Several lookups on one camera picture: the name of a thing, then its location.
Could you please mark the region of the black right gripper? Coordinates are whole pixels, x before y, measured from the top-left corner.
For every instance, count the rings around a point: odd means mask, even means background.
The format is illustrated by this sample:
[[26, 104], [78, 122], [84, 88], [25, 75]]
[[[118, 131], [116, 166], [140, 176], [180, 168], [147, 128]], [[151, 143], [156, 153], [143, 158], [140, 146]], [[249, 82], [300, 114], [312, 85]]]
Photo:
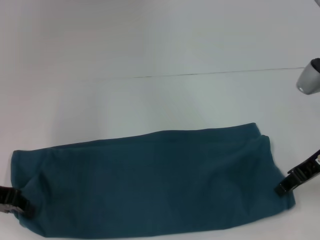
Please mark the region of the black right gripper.
[[288, 176], [274, 189], [278, 195], [285, 195], [320, 174], [320, 151], [318, 150], [304, 162], [288, 172]]

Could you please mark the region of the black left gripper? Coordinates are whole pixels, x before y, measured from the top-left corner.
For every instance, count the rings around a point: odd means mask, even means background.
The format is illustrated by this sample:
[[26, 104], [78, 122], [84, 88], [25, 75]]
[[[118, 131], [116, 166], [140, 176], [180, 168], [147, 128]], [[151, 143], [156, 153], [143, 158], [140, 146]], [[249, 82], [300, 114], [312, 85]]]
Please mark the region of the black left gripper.
[[19, 190], [4, 186], [0, 187], [0, 211], [2, 213], [14, 211], [24, 217], [33, 217], [35, 214], [34, 206]]

